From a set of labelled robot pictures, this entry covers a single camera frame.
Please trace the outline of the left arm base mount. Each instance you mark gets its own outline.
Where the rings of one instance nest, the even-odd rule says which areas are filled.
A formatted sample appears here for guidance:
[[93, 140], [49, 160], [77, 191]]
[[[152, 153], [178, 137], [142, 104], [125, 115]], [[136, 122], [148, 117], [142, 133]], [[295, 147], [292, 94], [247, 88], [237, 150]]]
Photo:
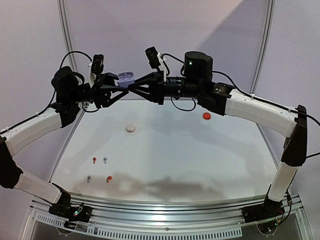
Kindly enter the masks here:
[[53, 204], [48, 212], [52, 215], [68, 219], [69, 222], [88, 223], [92, 216], [93, 208], [83, 202], [77, 205]]

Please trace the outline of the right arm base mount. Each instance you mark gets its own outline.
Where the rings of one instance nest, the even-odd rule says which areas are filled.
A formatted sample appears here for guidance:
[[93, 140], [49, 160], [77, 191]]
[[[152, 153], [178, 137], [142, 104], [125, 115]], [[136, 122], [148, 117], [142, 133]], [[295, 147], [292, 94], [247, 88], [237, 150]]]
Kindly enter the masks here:
[[250, 205], [241, 209], [241, 214], [245, 223], [258, 222], [275, 218], [285, 213], [282, 202], [263, 202], [261, 204]]

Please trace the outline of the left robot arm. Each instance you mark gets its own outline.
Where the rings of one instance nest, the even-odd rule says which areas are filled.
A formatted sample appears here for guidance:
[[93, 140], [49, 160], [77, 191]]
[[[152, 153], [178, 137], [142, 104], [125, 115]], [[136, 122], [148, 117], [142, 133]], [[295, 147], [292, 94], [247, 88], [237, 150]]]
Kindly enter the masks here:
[[69, 194], [61, 187], [48, 183], [23, 170], [13, 157], [24, 147], [44, 135], [73, 123], [80, 111], [80, 103], [94, 104], [98, 109], [108, 108], [129, 93], [127, 88], [115, 84], [117, 76], [105, 73], [96, 81], [86, 83], [85, 78], [69, 66], [60, 68], [51, 84], [56, 91], [56, 102], [25, 122], [8, 128], [0, 136], [0, 185], [18, 189], [51, 204], [63, 216], [74, 213]]

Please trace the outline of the purple charging case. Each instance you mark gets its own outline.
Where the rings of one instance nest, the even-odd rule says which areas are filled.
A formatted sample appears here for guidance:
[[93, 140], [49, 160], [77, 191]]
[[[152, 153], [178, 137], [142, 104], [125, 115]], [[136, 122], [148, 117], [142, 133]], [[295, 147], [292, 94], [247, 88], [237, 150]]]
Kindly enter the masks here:
[[132, 71], [121, 72], [117, 75], [117, 85], [121, 88], [128, 88], [135, 83], [134, 73]]

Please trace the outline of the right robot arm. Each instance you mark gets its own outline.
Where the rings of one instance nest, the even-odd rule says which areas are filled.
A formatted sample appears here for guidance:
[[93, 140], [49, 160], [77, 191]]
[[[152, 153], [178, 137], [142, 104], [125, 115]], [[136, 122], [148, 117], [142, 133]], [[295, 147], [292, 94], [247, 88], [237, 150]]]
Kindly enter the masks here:
[[144, 99], [162, 105], [166, 97], [194, 98], [204, 109], [221, 115], [245, 119], [268, 127], [285, 137], [283, 152], [277, 172], [259, 206], [262, 218], [269, 218], [278, 210], [278, 203], [285, 196], [299, 167], [307, 158], [306, 108], [282, 106], [239, 89], [235, 83], [212, 81], [214, 60], [211, 56], [188, 51], [184, 55], [182, 77], [171, 77], [163, 54], [151, 48], [146, 51], [149, 64], [155, 72], [130, 84], [128, 89]]

